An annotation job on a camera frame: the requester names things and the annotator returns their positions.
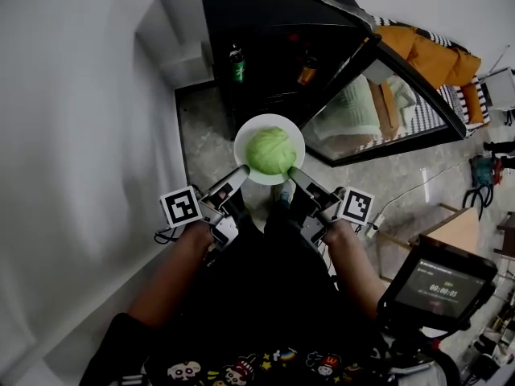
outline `green cabbage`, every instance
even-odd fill
[[[261,130],[247,145],[249,164],[265,175],[286,173],[296,158],[288,134],[278,127]]]

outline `glass door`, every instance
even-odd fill
[[[459,98],[434,90],[402,57],[369,39],[326,87],[302,124],[310,153],[331,166],[465,138]]]

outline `black cabinet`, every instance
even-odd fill
[[[336,1],[357,7],[355,0]],[[331,166],[465,137],[459,113],[358,18],[318,0],[203,3],[233,136],[258,114],[281,114],[303,131],[308,151]],[[245,58],[243,81],[229,60],[234,47]],[[400,131],[389,136],[371,103],[385,82],[407,105]]]

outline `forearm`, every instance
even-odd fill
[[[177,312],[212,242],[205,234],[207,224],[195,228],[200,230],[186,230],[175,242],[164,264],[129,308],[130,316],[159,328]]]
[[[371,319],[377,316],[377,304],[385,285],[372,267],[361,242],[350,224],[339,224],[329,236],[328,246],[336,274],[346,294]]]

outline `gray floor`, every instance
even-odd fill
[[[210,88],[185,95],[180,99],[179,113],[189,181],[205,190],[236,167],[233,145],[228,140],[229,131],[217,89]],[[338,186],[353,186],[375,195],[371,215],[373,219],[390,200],[451,168],[386,209],[386,219],[381,228],[401,239],[408,239],[451,214],[438,207],[438,203],[461,207],[464,193],[471,187],[468,159],[483,151],[483,142],[513,140],[515,129],[503,126],[502,119],[501,115],[494,113],[489,127],[478,130],[471,138],[461,142],[335,169],[308,154],[302,169],[328,190]],[[255,223],[258,227],[262,226],[266,219],[270,188],[247,181],[242,191]],[[496,225],[503,220],[507,211],[515,209],[514,191],[515,177],[505,173],[503,183],[496,187],[492,206],[485,211],[480,221],[478,252],[481,256],[493,259],[500,269],[506,269],[507,265],[506,262],[501,264],[501,259],[492,255],[492,249],[500,248],[502,241]],[[368,240],[364,232],[360,234],[360,239],[374,266],[379,269],[381,265],[383,275],[394,277],[407,251],[384,244],[376,238]],[[509,283],[500,282],[499,286],[498,294],[502,297]],[[459,359],[501,305],[501,300],[492,298],[476,313],[472,328],[444,341],[443,350]]]

